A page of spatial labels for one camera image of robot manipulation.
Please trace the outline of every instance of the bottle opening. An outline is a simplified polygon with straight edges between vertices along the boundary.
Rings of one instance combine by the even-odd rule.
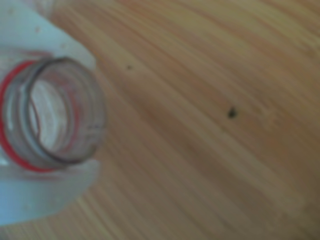
[[[6,137],[40,168],[90,158],[105,129],[105,101],[90,71],[68,59],[44,59],[21,72],[6,92]]]

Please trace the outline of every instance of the red ring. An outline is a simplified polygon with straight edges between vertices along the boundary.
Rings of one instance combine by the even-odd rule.
[[[31,64],[35,63],[35,61],[25,61],[14,68],[9,74],[4,78],[3,82],[0,84],[0,116],[3,114],[3,108],[5,103],[5,93],[6,90],[14,79],[14,77],[19,74],[21,71],[29,67]],[[36,166],[31,165],[28,161],[21,158],[15,150],[12,148],[11,144],[9,143],[7,136],[5,134],[5,124],[3,122],[3,118],[0,117],[0,145],[5,153],[19,166],[23,167],[24,169],[37,172],[37,173],[49,173],[53,172],[54,169],[43,169]]]

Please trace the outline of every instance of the plastic bottle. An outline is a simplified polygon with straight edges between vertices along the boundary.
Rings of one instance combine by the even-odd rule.
[[[95,181],[100,164],[91,157],[104,135],[106,112],[95,77],[73,60],[93,68],[90,53],[16,0],[0,2],[3,226],[55,214]],[[38,28],[55,40],[27,32]]]

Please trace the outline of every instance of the wooden table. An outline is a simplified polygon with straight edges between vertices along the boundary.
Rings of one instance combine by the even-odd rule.
[[[99,61],[103,168],[0,240],[320,238],[318,0],[86,0],[53,21]]]

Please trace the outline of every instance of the wooden surface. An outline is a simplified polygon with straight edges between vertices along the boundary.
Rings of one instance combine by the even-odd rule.
[[[318,0],[86,0],[54,22],[105,75],[103,168],[0,240],[320,239]]]

